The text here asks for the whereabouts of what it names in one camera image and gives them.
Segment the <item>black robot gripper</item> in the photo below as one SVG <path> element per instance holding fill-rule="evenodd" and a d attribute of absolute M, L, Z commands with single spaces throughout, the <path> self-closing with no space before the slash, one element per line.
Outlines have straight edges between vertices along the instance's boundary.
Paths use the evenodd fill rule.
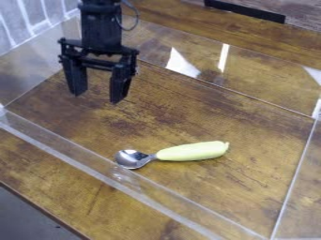
<path fill-rule="evenodd" d="M 122 44 L 122 4 L 136 12 L 137 8 L 128 0 L 82 0 L 81 10 L 82 38 L 62 37 L 58 43 L 62 47 L 59 62 L 63 65 L 70 92 L 81 96 L 89 90 L 88 68 L 112 71 L 110 102 L 117 104 L 129 94 L 132 76 L 136 75 L 137 55 L 140 51 Z"/>

